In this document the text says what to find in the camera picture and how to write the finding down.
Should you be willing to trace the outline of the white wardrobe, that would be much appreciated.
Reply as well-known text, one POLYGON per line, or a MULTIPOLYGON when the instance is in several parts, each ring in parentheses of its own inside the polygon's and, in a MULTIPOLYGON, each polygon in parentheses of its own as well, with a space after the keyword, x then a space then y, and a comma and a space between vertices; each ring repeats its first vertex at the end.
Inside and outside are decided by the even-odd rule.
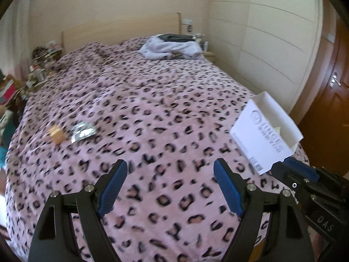
POLYGON ((209 49, 223 71, 290 112, 313 68, 322 18, 322 0, 210 0, 209 49))

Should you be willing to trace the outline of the cluttered bedside shelf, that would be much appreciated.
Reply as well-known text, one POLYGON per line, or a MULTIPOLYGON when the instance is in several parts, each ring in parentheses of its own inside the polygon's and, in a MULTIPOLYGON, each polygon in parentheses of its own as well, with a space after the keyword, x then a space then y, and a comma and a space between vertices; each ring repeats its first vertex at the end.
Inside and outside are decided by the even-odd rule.
POLYGON ((42 84, 54 72, 55 63, 62 57, 63 47, 60 43, 48 43, 38 46, 32 52, 26 87, 31 89, 42 84))

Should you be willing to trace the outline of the brown wooden door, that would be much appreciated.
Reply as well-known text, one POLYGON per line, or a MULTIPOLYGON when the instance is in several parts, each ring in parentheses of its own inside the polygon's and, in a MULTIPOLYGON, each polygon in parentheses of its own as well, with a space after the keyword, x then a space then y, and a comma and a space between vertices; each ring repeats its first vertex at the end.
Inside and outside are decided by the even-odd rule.
POLYGON ((299 127, 311 166, 348 173, 348 28, 340 19, 326 77, 299 127), (329 86, 334 72, 341 87, 329 86))

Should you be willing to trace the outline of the white grey clothes pile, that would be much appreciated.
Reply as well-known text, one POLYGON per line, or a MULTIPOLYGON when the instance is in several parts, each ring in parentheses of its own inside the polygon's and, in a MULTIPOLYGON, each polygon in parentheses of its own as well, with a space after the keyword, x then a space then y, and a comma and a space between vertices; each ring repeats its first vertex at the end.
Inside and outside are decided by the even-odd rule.
POLYGON ((192 38, 176 34, 151 36, 139 49, 147 60, 183 58, 200 60, 204 58, 200 45, 192 38))

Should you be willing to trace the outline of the bedside table with items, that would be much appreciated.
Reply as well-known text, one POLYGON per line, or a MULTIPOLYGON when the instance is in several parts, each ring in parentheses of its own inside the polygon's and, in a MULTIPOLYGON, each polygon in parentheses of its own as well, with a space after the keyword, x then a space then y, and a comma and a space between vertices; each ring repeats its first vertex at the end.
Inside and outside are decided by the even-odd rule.
POLYGON ((205 40, 205 35, 202 33, 196 33, 193 36, 193 40, 197 42, 202 49, 204 57, 211 63, 215 63, 215 55, 209 51, 209 43, 205 40))

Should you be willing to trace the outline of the red pink box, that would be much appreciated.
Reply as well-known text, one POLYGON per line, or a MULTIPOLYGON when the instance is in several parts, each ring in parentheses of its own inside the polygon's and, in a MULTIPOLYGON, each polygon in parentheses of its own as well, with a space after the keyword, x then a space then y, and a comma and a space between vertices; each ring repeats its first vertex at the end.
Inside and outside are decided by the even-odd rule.
POLYGON ((14 82, 9 82, 0 93, 0 105, 5 105, 16 93, 14 82))

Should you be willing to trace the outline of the orange small carton box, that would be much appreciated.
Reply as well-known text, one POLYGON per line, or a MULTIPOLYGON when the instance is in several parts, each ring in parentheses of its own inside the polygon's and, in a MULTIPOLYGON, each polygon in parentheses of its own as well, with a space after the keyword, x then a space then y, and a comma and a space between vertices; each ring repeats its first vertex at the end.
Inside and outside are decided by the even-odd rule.
POLYGON ((66 135, 63 132, 63 130, 58 127, 58 126, 52 126, 49 130, 48 130, 48 134, 52 140, 52 142, 56 145, 62 143, 63 141, 65 141, 66 139, 66 135))

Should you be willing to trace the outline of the pink leopard print blanket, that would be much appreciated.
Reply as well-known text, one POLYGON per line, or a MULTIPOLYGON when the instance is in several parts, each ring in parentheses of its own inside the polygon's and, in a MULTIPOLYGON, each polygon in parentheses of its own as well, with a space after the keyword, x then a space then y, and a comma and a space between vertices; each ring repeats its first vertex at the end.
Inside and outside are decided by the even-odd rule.
POLYGON ((206 59, 147 60, 145 42, 77 49, 29 98, 6 166, 7 230, 22 260, 50 193, 78 192, 119 159, 128 176, 102 223, 122 261, 221 259, 240 221, 215 181, 218 158, 261 190, 284 189, 229 135, 253 94, 206 59), (72 143, 79 122, 96 134, 72 143), (66 135, 58 145, 55 125, 66 135))

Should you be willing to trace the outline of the beige wooden headboard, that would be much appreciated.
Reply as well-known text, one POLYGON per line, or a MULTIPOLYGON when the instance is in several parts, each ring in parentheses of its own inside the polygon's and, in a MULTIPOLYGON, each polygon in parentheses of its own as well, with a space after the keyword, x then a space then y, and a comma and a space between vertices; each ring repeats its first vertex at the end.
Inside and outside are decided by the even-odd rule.
POLYGON ((166 33, 182 33, 182 16, 179 12, 122 17, 108 22, 89 21, 62 31, 61 40, 64 52, 70 53, 89 43, 118 44, 131 38, 166 33))

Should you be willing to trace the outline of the silver checkered foil bag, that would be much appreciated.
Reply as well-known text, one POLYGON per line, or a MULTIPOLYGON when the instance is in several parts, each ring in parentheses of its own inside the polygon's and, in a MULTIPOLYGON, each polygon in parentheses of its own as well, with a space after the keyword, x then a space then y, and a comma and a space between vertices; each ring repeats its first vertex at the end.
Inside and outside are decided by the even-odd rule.
POLYGON ((96 134, 96 128, 89 122, 79 122, 72 128, 71 142, 76 143, 96 134))

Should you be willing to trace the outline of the white cardboard box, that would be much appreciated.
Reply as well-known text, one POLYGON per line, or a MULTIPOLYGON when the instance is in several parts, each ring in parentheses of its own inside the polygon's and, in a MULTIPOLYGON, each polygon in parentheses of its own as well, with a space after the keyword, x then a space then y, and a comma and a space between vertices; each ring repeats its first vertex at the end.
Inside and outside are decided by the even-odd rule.
POLYGON ((249 99, 229 134, 259 175, 293 155, 303 139, 298 126, 267 92, 249 99))

